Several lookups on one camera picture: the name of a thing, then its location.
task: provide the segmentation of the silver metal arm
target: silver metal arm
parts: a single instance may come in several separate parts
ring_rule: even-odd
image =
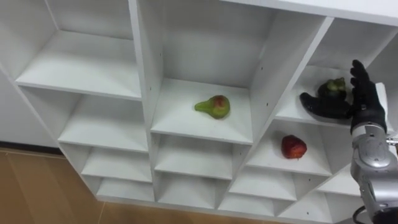
[[[351,175],[359,184],[371,220],[383,211],[398,208],[398,162],[389,151],[384,129],[372,123],[353,128]]]

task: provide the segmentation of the dark green fruit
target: dark green fruit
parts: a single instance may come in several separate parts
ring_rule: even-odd
[[[328,80],[322,84],[318,89],[318,96],[320,98],[329,98],[333,100],[345,100],[347,97],[346,83],[344,78],[337,78],[335,80]]]

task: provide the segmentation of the pear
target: pear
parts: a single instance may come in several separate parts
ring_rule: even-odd
[[[223,95],[213,96],[210,99],[197,103],[195,111],[207,113],[214,119],[224,118],[230,111],[229,100]]]

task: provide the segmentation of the apple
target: apple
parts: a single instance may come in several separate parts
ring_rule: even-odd
[[[282,154],[287,159],[300,159],[307,151],[306,143],[294,135],[282,139]]]

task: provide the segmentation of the robotic hand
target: robotic hand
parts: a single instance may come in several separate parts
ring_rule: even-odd
[[[375,84],[361,62],[354,60],[351,69],[354,86],[352,116],[353,159],[351,175],[359,184],[364,207],[374,224],[398,223],[398,162],[386,141],[385,112],[379,102]]]

